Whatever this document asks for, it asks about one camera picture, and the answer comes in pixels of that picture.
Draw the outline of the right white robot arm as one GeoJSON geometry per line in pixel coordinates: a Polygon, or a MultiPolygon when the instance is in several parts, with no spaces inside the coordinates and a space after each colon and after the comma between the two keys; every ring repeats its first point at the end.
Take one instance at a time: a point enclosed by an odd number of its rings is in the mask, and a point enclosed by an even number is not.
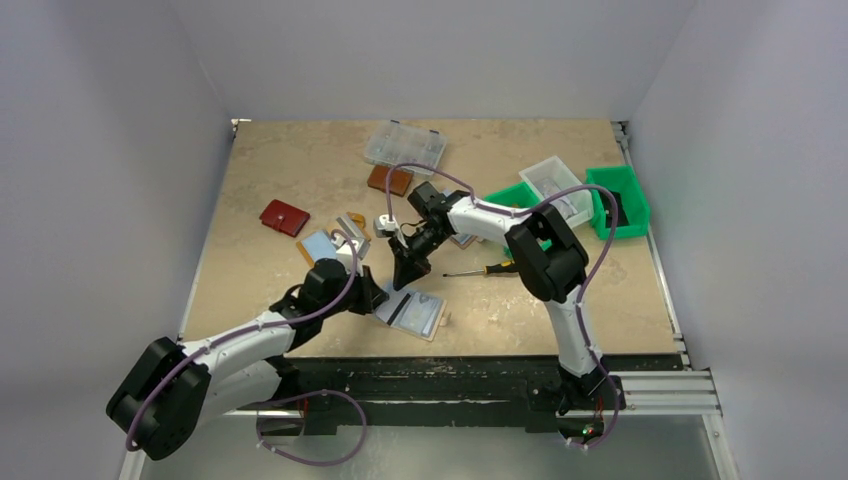
{"type": "Polygon", "coordinates": [[[393,287],[400,289],[428,275],[428,257],[451,236],[480,237],[507,247],[525,289],[549,315],[558,347],[561,378],[558,409],[619,410],[623,393],[603,361],[584,300],[599,269],[559,210],[548,200],[528,209],[478,200],[468,191],[445,195],[430,183],[408,197],[421,224],[403,233],[392,213],[377,217],[375,233],[388,240],[393,257],[393,287]]]}

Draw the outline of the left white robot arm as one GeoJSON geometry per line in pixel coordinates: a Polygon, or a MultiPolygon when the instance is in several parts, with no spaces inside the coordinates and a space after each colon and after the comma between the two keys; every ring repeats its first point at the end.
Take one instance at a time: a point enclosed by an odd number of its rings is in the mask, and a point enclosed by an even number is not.
{"type": "Polygon", "coordinates": [[[386,303],[369,267],[322,259],[304,281],[256,318],[204,340],[151,342],[106,405],[129,451],[151,460],[176,452],[195,428],[241,407],[305,408],[312,393],[285,356],[315,336],[329,317],[373,313],[386,303]]]}

